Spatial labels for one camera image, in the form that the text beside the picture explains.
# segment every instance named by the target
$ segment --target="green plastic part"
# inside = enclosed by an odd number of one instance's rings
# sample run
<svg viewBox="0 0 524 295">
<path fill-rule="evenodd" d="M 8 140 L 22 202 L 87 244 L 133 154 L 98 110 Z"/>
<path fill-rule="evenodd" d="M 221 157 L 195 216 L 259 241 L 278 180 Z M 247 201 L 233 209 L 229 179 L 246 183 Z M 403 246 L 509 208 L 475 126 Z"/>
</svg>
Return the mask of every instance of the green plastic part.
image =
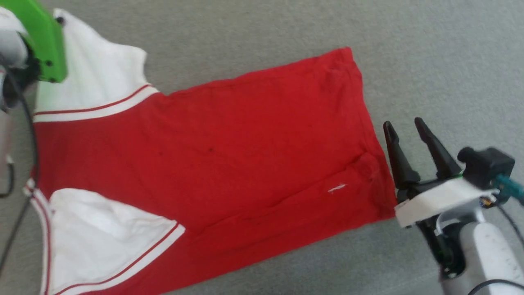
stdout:
<svg viewBox="0 0 524 295">
<path fill-rule="evenodd" d="M 24 25 L 27 35 L 23 38 L 40 63 L 39 79 L 64 81 L 67 65 L 62 26 L 36 0 L 0 0 L 0 6 L 9 9 Z"/>
</svg>

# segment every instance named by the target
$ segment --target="red stripe trim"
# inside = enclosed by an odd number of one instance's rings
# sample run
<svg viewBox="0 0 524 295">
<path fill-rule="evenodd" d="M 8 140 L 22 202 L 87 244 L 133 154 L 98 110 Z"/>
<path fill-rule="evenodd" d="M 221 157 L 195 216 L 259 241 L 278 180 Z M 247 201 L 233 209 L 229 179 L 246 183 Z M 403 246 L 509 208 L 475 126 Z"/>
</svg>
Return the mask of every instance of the red stripe trim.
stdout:
<svg viewBox="0 0 524 295">
<path fill-rule="evenodd" d="M 133 94 L 131 94 L 130 96 L 124 98 L 124 99 L 120 99 L 118 101 L 115 101 L 115 102 L 112 102 L 112 103 L 109 103 L 109 104 L 105 104 L 103 106 L 100 106 L 100 107 L 96 107 L 96 108 L 90 108 L 90 109 L 81 109 L 81 110 L 67 110 L 67 111 L 45 111 L 45 112 L 36 112 L 35 113 L 35 116 L 36 115 L 46 115 L 46 114 L 64 114 L 64 113 L 81 113 L 81 112 L 90 112 L 90 111 L 96 111 L 96 110 L 100 110 L 100 109 L 105 109 L 105 108 L 108 108 L 108 107 L 112 107 L 116 104 L 119 104 L 121 102 L 124 102 L 130 98 L 132 98 L 133 96 L 135 96 L 136 94 L 138 94 L 139 92 L 141 92 L 142 90 L 144 90 L 145 88 L 147 87 L 151 87 L 152 85 L 150 84 L 147 84 L 147 85 L 144 85 L 140 88 L 138 88 L 137 91 L 133 92 Z"/>
<path fill-rule="evenodd" d="M 76 285 L 71 285 L 65 289 L 63 289 L 62 291 L 56 293 L 56 295 L 60 295 L 64 292 L 66 292 L 67 290 L 70 290 L 72 288 L 75 288 L 75 287 L 79 287 L 79 286 L 93 286 L 93 285 L 100 285 L 100 284 L 103 284 L 103 283 L 107 283 L 111 280 L 114 280 L 116 279 L 117 277 L 123 275 L 126 271 L 128 271 L 131 267 L 133 267 L 133 265 L 137 264 L 140 260 L 142 260 L 142 258 L 144 258 L 149 252 L 151 252 L 153 249 L 155 249 L 160 243 L 162 243 L 169 235 L 171 235 L 171 233 L 177 229 L 178 227 L 178 223 L 173 226 L 173 228 L 163 237 L 161 238 L 158 242 L 156 242 L 151 248 L 149 248 L 149 250 L 147 250 L 144 254 L 142 254 L 140 257 L 138 257 L 138 259 L 136 259 L 132 264 L 130 264 L 128 267 L 126 267 L 124 270 L 122 270 L 121 272 L 117 273 L 116 275 L 112 276 L 111 278 L 107 279 L 107 280 L 104 280 L 104 281 L 101 281 L 101 282 L 98 282 L 98 283 L 81 283 L 81 284 L 76 284 Z"/>
<path fill-rule="evenodd" d="M 37 197 L 33 197 L 33 200 L 36 201 L 37 205 L 42 210 L 42 214 L 44 216 L 44 219 L 46 220 L 46 236 L 47 236 L 47 269 L 46 269 L 46 287 L 44 288 L 44 295 L 49 294 L 49 281 L 50 281 L 50 274 L 51 274 L 51 226 L 49 224 L 49 217 L 46 214 L 46 210 L 43 206 L 43 204 L 40 202 L 40 200 Z"/>
</svg>

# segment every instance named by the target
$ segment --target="black cable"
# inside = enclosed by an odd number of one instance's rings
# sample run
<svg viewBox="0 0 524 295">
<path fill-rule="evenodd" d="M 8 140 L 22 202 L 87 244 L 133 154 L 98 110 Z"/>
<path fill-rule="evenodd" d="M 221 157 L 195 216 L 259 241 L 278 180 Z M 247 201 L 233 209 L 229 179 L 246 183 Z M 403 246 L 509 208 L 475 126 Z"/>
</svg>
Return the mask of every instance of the black cable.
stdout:
<svg viewBox="0 0 524 295">
<path fill-rule="evenodd" d="M 508 220 L 509 224 L 511 225 L 511 227 L 515 231 L 515 234 L 517 235 L 517 238 L 519 239 L 520 243 L 524 247 L 524 237 L 522 236 L 522 233 L 520 232 L 519 227 L 515 223 L 515 220 L 513 220 L 513 218 L 511 216 L 509 216 L 507 211 L 502 207 L 501 203 L 499 203 L 498 201 L 495 201 L 495 206 L 497 206 L 497 208 L 500 210 L 502 215 L 504 215 L 504 217 Z"/>
<path fill-rule="evenodd" d="M 515 282 L 512 282 L 512 281 L 508 281 L 508 280 L 502 280 L 502 279 L 494 279 L 494 280 L 487 280 L 485 282 L 482 282 L 478 285 L 476 285 L 467 295 L 475 295 L 477 294 L 482 288 L 488 286 L 488 285 L 492 285 L 492 284 L 497 284 L 497 283 L 502 283 L 502 284 L 506 284 L 506 285 L 510 285 L 510 286 L 513 286 L 515 288 L 519 288 L 520 290 L 523 290 L 524 291 L 524 286 L 519 284 L 519 283 L 515 283 Z"/>
<path fill-rule="evenodd" d="M 29 188 L 30 189 L 29 191 L 31 192 L 31 194 L 24 201 L 24 204 L 20 210 L 20 213 L 18 214 L 18 217 L 16 218 L 15 225 L 13 226 L 13 229 L 11 230 L 9 237 L 7 238 L 5 248 L 2 251 L 2 256 L 0 258 L 0 277 L 2 277 L 2 272 L 5 267 L 7 256 L 9 255 L 11 247 L 13 246 L 13 242 L 15 241 L 16 234 L 18 233 L 18 229 L 20 228 L 20 225 L 22 224 L 22 221 L 24 220 L 24 217 L 27 214 L 27 208 L 29 208 L 29 203 L 31 199 L 33 198 L 33 192 L 37 188 L 38 177 L 39 177 L 39 165 L 38 165 L 39 161 L 38 161 L 38 144 L 37 144 L 37 138 L 36 138 L 36 131 L 32 123 L 31 110 L 29 109 L 27 100 L 24 97 L 24 93 L 22 92 L 22 90 L 20 89 L 20 86 L 16 82 L 16 79 L 13 73 L 11 73 L 9 66 L 7 65 L 5 57 L 2 54 L 0 54 L 0 65 L 4 67 L 4 70 L 7 75 L 6 78 L 13 85 L 13 89 L 15 90 L 18 100 L 20 100 L 20 103 L 22 104 L 22 107 L 24 109 L 24 114 L 26 116 L 27 122 L 29 123 L 29 132 L 31 135 L 32 147 L 33 147 L 33 181 L 35 183 L 34 188 Z"/>
</svg>

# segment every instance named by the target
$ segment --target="gray carpet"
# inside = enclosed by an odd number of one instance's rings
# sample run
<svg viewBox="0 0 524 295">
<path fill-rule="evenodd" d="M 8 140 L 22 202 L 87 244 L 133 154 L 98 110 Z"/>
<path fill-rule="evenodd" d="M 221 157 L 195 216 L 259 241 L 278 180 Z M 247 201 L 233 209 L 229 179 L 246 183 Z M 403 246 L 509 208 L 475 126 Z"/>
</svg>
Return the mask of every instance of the gray carpet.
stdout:
<svg viewBox="0 0 524 295">
<path fill-rule="evenodd" d="M 449 150 L 495 145 L 524 181 L 524 2 L 520 0 L 45 0 L 106 38 L 145 49 L 146 75 L 163 92 L 287 64 L 351 46 L 381 143 L 391 120 L 412 164 L 435 169 L 412 120 L 423 117 Z M 30 145 L 15 111 L 18 187 Z M 22 203 L 0 200 L 0 245 Z M 524 227 L 522 209 L 508 210 Z M 487 212 L 522 258 L 498 212 Z M 36 294 L 41 232 L 31 211 L 0 294 Z M 436 265 L 416 229 L 368 225 L 172 294 L 441 294 Z"/>
</svg>

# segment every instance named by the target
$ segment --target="cable connector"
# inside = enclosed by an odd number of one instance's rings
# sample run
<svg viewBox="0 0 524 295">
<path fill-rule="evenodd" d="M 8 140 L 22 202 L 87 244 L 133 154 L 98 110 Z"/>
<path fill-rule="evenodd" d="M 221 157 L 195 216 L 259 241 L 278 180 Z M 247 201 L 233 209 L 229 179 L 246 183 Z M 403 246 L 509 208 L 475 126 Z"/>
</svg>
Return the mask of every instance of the cable connector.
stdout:
<svg viewBox="0 0 524 295">
<path fill-rule="evenodd" d="M 524 187 L 520 183 L 513 181 L 508 176 L 503 174 L 497 175 L 495 180 L 493 180 L 493 188 L 500 190 L 500 197 L 514 197 L 522 206 L 524 206 Z"/>
</svg>

